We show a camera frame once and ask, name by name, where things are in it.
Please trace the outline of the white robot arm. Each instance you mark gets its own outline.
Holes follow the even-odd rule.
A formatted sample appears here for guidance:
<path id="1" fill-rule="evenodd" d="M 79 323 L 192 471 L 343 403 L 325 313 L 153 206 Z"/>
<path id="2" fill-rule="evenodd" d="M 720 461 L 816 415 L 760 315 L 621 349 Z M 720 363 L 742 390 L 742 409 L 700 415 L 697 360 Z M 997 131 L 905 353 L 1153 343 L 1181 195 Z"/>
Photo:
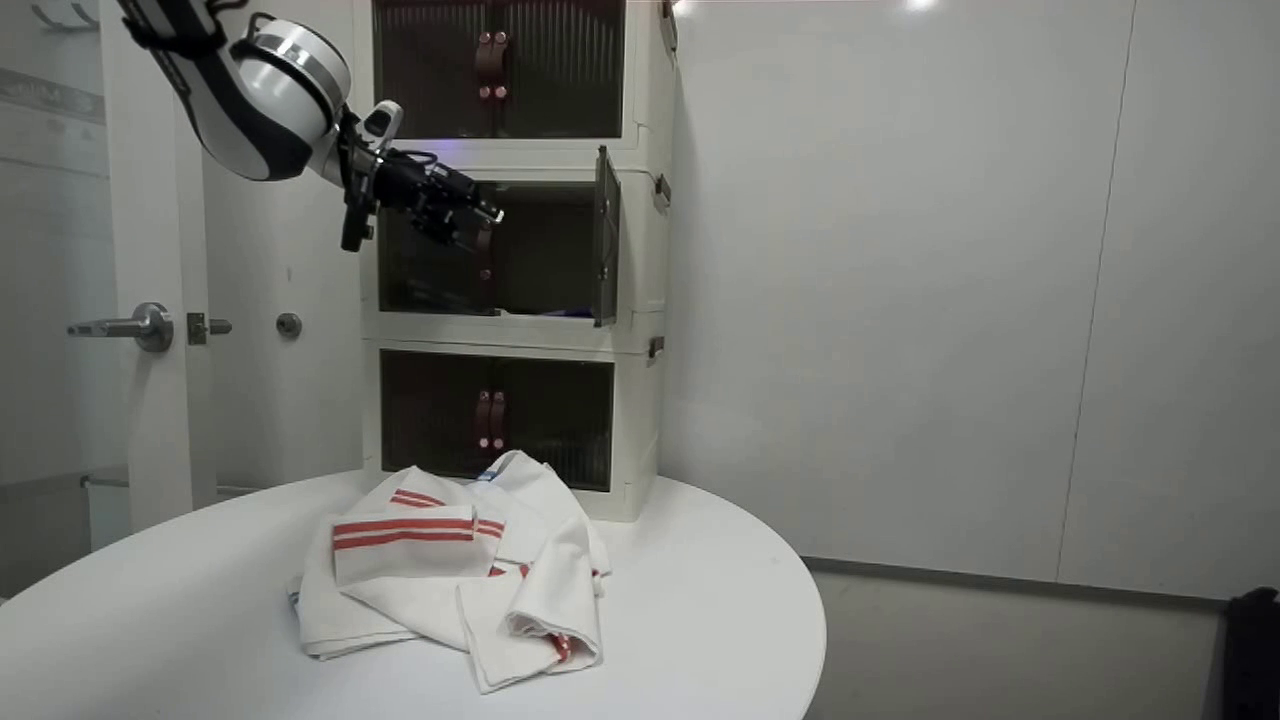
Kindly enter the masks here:
<path id="1" fill-rule="evenodd" d="M 421 235 L 459 245 L 496 229 L 490 193 L 430 151 L 395 149 L 405 107 L 353 111 L 343 53 L 301 20 L 252 10 L 231 35 L 219 16 L 248 0 L 116 0 L 123 31 L 160 62 L 199 149 L 243 180 L 316 172 L 343 195 L 339 248 L 371 235 L 378 206 Z"/>

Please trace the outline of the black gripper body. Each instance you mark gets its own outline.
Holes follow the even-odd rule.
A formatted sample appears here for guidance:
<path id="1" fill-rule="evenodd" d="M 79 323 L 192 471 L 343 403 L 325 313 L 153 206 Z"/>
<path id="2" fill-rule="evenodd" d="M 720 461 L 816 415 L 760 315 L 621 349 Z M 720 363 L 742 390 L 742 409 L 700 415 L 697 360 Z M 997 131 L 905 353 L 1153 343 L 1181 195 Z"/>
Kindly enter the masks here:
<path id="1" fill-rule="evenodd" d="M 378 206 L 398 213 L 423 239 L 450 245 L 459 235 L 459 216 L 470 206 L 470 195 L 465 177 L 430 151 L 411 155 L 376 149 L 355 129 L 343 129 L 337 159 L 343 186 L 343 252 L 355 252 L 371 235 L 371 216 Z"/>

